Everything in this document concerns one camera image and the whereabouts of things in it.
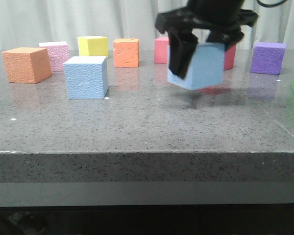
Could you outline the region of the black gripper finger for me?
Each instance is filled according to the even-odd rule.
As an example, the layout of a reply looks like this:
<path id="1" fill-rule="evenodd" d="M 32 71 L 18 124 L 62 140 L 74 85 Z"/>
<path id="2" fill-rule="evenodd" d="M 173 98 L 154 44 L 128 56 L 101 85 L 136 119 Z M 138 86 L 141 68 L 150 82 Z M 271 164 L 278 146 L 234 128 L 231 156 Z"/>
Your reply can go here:
<path id="1" fill-rule="evenodd" d="M 228 51 L 236 43 L 242 40 L 244 33 L 240 30 L 230 32 L 223 32 L 220 30 L 210 30 L 210 33 L 205 42 L 207 43 L 221 43 L 224 44 L 224 50 Z"/>
<path id="2" fill-rule="evenodd" d="M 174 74 L 185 79 L 188 67 L 198 45 L 198 37 L 193 34 L 193 28 L 172 28 L 168 31 L 170 42 L 169 69 Z"/>

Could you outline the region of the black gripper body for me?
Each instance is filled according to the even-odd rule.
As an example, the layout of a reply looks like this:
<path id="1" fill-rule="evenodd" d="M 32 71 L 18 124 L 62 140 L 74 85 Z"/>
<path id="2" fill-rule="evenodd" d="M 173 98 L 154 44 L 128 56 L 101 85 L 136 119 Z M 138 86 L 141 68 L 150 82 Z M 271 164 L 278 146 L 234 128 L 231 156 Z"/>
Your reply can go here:
<path id="1" fill-rule="evenodd" d="M 254 26 L 258 14 L 242 5 L 242 0 L 189 0 L 184 7 L 159 13 L 155 28 L 160 33 L 194 28 L 229 33 Z"/>

